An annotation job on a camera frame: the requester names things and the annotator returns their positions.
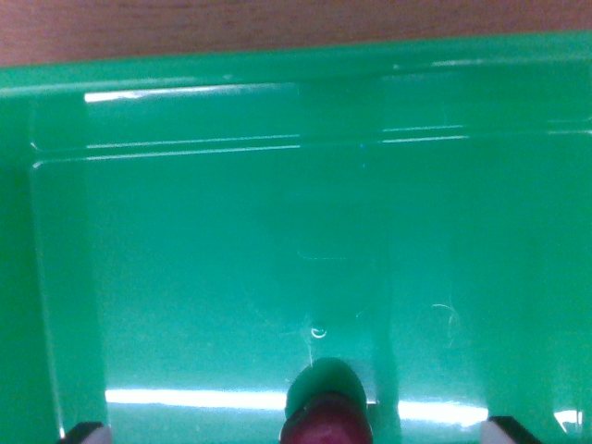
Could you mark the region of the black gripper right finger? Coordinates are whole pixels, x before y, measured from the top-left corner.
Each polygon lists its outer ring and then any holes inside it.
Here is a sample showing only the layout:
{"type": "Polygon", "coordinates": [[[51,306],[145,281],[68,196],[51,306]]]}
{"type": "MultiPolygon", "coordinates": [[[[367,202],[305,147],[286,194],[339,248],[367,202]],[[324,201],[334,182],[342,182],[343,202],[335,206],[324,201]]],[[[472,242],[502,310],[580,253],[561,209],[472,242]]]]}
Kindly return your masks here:
{"type": "Polygon", "coordinates": [[[512,416],[491,416],[480,426],[480,444],[542,444],[512,416]]]}

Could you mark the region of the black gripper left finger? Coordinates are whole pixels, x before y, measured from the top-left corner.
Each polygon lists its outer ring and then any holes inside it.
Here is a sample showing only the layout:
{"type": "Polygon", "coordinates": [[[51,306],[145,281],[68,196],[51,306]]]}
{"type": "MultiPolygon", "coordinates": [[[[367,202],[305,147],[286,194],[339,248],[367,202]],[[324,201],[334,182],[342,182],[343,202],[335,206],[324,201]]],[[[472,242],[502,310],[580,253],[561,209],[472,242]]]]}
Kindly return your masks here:
{"type": "Polygon", "coordinates": [[[56,444],[112,444],[111,428],[100,422],[82,422],[70,429],[56,444]]]}

